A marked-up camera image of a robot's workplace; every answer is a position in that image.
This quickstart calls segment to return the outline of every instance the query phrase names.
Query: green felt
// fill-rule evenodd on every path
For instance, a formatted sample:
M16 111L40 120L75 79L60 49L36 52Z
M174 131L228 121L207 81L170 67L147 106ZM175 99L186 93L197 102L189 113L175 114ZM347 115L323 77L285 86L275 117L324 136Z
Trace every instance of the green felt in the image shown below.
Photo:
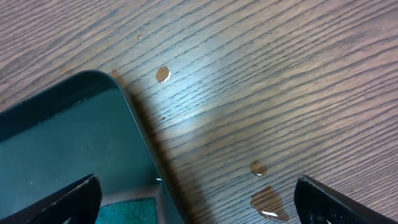
M154 198L130 200L103 206L99 209L96 224L156 224Z

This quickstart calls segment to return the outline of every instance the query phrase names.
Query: wood grain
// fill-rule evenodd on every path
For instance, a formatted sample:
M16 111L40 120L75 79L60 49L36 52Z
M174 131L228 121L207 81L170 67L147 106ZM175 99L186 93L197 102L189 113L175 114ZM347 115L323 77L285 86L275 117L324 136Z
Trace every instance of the wood grain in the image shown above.
M250 206L266 185L298 223L299 174L398 220L398 1L0 5L0 111L78 71L111 73L196 223L267 223Z

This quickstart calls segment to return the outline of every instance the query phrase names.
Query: table surface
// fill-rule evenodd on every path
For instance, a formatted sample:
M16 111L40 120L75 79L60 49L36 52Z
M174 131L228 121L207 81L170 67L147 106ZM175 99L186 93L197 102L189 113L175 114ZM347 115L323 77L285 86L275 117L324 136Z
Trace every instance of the table surface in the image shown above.
M298 223L299 174L398 220L398 1L0 6L0 111L76 72L111 73L194 222L266 223L250 203L271 186Z

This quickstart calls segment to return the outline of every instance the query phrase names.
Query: wooden table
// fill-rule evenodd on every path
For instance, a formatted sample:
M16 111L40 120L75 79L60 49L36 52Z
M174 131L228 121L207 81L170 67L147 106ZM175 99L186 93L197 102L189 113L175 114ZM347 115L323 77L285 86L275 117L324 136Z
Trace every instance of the wooden table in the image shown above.
M301 173L398 220L398 1L0 5L0 111L76 72L111 73L195 222L266 223L250 201L270 185L298 223Z

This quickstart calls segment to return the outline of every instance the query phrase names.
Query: water droplet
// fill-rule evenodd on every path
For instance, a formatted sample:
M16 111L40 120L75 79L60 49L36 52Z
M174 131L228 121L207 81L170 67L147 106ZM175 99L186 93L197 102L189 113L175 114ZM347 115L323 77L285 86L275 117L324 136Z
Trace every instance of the water droplet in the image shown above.
M116 69L114 69L114 70L112 70L112 72L111 72L111 76L112 76L113 78L118 78L118 77L120 76L120 73L119 73L119 71L117 71Z
M251 197L250 204L264 218L282 222L289 221L280 195L269 185L260 192L256 192Z
M160 83L166 82L172 74L167 66L160 67L156 73L156 80Z
M268 167L259 161L254 161L250 165L250 172L258 177L264 177L265 175L267 175L267 171Z

